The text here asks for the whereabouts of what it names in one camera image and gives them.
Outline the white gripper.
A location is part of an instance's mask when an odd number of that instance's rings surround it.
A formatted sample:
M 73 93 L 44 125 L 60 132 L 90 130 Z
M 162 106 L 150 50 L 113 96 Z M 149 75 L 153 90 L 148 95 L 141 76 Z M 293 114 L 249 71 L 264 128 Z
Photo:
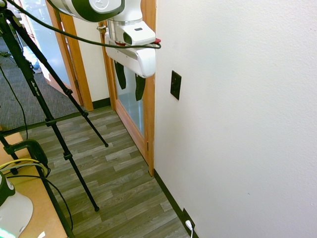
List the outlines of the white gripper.
M 111 48 L 106 47 L 107 55 L 115 60 L 114 66 L 121 89 L 126 88 L 124 67 L 135 72 L 135 98 L 139 101 L 143 97 L 146 78 L 155 74 L 156 51 L 152 48 Z

